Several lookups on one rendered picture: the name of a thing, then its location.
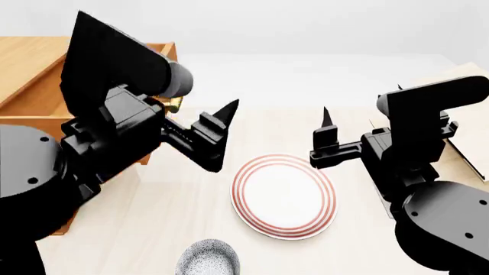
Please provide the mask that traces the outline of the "white plate with red rings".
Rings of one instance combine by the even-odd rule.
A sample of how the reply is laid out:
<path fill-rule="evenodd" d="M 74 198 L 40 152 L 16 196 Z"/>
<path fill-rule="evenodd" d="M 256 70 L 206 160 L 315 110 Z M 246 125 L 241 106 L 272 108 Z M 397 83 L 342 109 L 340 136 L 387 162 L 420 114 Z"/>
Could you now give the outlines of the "white plate with red rings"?
<path fill-rule="evenodd" d="M 338 210 L 332 181 L 308 161 L 288 154 L 246 162 L 232 180 L 230 199 L 245 224 L 279 240 L 323 233 Z"/>

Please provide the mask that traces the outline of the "wooden crate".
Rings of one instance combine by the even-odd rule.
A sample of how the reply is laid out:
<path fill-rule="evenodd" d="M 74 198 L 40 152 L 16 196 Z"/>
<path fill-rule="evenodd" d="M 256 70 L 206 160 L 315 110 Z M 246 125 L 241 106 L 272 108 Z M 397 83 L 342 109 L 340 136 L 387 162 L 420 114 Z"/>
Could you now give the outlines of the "wooden crate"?
<path fill-rule="evenodd" d="M 62 55 L 26 82 L 12 99 L 0 104 L 0 124 L 37 128 L 59 141 L 63 137 L 61 124 L 73 118 L 60 91 L 65 59 Z"/>

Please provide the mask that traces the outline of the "wooden cabinet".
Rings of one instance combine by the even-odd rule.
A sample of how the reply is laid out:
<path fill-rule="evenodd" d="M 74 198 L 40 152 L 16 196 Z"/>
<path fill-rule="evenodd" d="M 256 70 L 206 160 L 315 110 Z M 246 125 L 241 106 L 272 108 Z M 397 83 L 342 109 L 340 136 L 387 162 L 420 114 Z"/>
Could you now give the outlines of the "wooden cabinet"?
<path fill-rule="evenodd" d="M 67 48 L 65 37 L 0 37 L 0 104 Z M 0 124 L 1 238 L 37 241 L 73 219 L 76 192 L 60 140 L 37 128 Z"/>

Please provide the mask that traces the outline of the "grey patterned bowl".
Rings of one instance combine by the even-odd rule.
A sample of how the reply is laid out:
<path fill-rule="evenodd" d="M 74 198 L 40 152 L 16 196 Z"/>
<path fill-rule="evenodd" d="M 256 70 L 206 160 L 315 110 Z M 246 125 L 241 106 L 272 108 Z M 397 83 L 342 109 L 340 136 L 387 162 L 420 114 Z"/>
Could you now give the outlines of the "grey patterned bowl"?
<path fill-rule="evenodd" d="M 191 244 L 176 263 L 174 275 L 240 275 L 238 254 L 226 242 L 206 239 Z"/>

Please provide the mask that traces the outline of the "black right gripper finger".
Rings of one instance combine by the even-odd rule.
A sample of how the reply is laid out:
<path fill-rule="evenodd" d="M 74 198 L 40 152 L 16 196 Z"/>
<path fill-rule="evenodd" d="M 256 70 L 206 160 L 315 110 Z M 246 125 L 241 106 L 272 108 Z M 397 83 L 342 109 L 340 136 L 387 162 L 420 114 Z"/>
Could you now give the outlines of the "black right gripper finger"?
<path fill-rule="evenodd" d="M 313 132 L 313 149 L 333 149 L 338 148 L 338 128 L 332 122 L 329 111 L 326 107 L 323 107 L 323 119 L 321 128 L 316 129 Z"/>
<path fill-rule="evenodd" d="M 455 132 L 459 127 L 459 123 L 457 121 L 450 121 L 450 117 L 447 112 L 440 112 L 440 125 L 442 139 L 454 137 Z"/>

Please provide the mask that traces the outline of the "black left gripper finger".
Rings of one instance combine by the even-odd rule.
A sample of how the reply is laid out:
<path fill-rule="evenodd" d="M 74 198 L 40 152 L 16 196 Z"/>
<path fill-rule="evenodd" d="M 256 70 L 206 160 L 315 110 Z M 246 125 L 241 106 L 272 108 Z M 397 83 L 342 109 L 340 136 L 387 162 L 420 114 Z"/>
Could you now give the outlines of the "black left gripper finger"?
<path fill-rule="evenodd" d="M 192 123 L 191 132 L 196 137 L 196 156 L 203 169 L 213 173 L 222 169 L 229 128 L 238 105 L 239 100 L 236 99 L 213 115 L 202 112 L 198 121 Z"/>

